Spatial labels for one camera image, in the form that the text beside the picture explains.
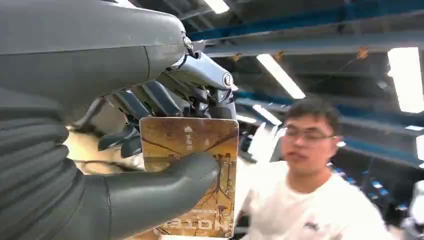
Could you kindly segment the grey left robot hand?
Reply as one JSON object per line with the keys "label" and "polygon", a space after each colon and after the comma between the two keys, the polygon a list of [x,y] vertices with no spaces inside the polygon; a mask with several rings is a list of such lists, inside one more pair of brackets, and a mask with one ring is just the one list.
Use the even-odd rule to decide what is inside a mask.
{"label": "grey left robot hand", "polygon": [[67,125],[145,83],[235,119],[233,77],[174,15],[105,0],[0,3],[0,237],[124,240],[195,207],[219,175],[204,150],[159,172],[84,174]]}

